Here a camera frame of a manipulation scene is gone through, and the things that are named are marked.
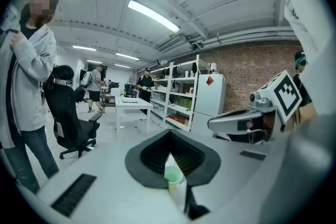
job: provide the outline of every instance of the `white shelving unit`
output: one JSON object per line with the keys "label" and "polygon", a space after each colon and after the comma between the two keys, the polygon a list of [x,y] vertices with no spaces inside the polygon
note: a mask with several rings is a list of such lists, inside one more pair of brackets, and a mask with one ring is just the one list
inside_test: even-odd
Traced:
{"label": "white shelving unit", "polygon": [[[172,77],[174,67],[177,67],[177,69],[179,71],[191,71],[193,63],[196,63],[197,69],[198,69],[198,72],[195,73],[194,77],[175,78],[175,79]],[[154,105],[153,112],[162,118],[163,123],[165,123],[165,121],[168,121],[169,123],[172,123],[176,127],[189,132],[191,130],[191,125],[192,125],[192,121],[193,121],[193,113],[194,113],[196,94],[197,94],[198,76],[200,74],[200,70],[207,70],[208,71],[208,64],[201,61],[199,55],[197,55],[195,60],[179,63],[177,65],[175,65],[172,62],[172,63],[170,63],[169,67],[156,69],[156,70],[151,71],[151,73],[152,74],[162,74],[162,70],[167,69],[167,68],[169,68],[169,71],[170,71],[168,79],[154,79],[155,84],[166,84],[167,88],[166,88],[166,91],[164,91],[164,90],[153,90],[153,92],[165,94],[165,101],[155,99],[152,96],[151,103]],[[173,92],[172,91],[172,81],[173,80],[175,80],[175,83],[180,84],[180,92]],[[192,86],[194,88],[193,93],[190,94],[190,93],[183,93],[182,92],[183,84],[185,84],[185,83],[193,84],[193,86]],[[185,108],[185,107],[180,106],[178,104],[170,104],[169,103],[170,94],[178,95],[178,96],[186,97],[186,98],[191,98],[192,99],[191,109],[189,110],[188,108]],[[159,105],[160,105],[160,107],[164,106],[163,112],[162,112],[162,109],[155,109],[155,106],[159,106]],[[183,116],[185,116],[186,118],[189,118],[188,125],[182,124],[182,123],[180,123],[176,120],[168,118],[168,116],[170,114],[173,114],[173,113],[170,113],[170,111],[176,111],[179,114],[182,114]]]}

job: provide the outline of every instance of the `fluorescent light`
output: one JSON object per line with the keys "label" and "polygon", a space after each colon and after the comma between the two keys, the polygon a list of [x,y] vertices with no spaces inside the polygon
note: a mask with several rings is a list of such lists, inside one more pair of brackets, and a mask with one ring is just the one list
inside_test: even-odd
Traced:
{"label": "fluorescent light", "polygon": [[82,50],[94,50],[94,51],[96,51],[96,49],[93,49],[93,48],[80,47],[80,46],[73,46],[73,48],[75,48],[75,49],[82,49]]}
{"label": "fluorescent light", "polygon": [[114,64],[115,66],[117,66],[117,67],[126,67],[126,66],[121,66],[121,65],[118,65],[118,64]]}
{"label": "fluorescent light", "polygon": [[87,60],[88,62],[94,62],[94,63],[102,63],[102,62],[97,62],[97,61],[92,61],[92,60]]}
{"label": "fluorescent light", "polygon": [[146,16],[152,18],[153,20],[156,20],[158,23],[164,25],[165,27],[167,27],[168,29],[170,29],[174,33],[181,30],[177,25],[173,24],[171,21],[169,21],[168,19],[166,19],[165,17],[163,17],[159,13],[156,13],[152,9],[147,8],[146,6],[140,4],[139,2],[137,2],[135,0],[130,0],[130,2],[128,4],[128,8],[131,8],[131,9],[137,11],[137,12],[142,13],[143,15],[146,15]]}
{"label": "fluorescent light", "polygon": [[119,53],[116,53],[116,55],[124,56],[124,57],[131,58],[131,59],[134,59],[134,60],[137,60],[137,61],[139,60],[139,58],[132,57],[132,56],[128,56],[128,55],[125,55],[125,54],[119,54]]}

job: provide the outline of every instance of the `gray hoodie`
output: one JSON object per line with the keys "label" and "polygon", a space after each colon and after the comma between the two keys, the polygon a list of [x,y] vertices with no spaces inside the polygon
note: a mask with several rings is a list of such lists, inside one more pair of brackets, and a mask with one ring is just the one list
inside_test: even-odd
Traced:
{"label": "gray hoodie", "polygon": [[3,42],[0,48],[0,62],[4,68],[0,71],[1,110],[0,110],[0,142],[3,148],[14,147],[8,125],[5,120],[5,85],[8,67],[13,52],[16,63],[13,69],[12,107],[16,126],[19,131],[34,131],[45,125],[45,115],[41,104],[39,83],[46,81],[50,76],[56,61],[56,41],[54,33],[43,25],[29,40],[23,38],[14,49],[8,41]]}

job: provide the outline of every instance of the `red sticker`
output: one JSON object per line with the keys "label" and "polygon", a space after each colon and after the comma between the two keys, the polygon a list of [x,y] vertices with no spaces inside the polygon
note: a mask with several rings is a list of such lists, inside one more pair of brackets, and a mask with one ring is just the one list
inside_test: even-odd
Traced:
{"label": "red sticker", "polygon": [[214,82],[213,78],[209,76],[207,81],[206,81],[206,84],[208,84],[210,86],[213,82]]}

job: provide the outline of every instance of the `paper cup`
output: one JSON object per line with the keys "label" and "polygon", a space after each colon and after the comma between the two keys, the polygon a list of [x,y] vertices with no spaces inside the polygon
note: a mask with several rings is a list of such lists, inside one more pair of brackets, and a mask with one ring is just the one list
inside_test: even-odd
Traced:
{"label": "paper cup", "polygon": [[164,170],[164,178],[169,183],[169,190],[174,190],[180,184],[180,181],[183,178],[183,173],[176,166],[166,166]]}

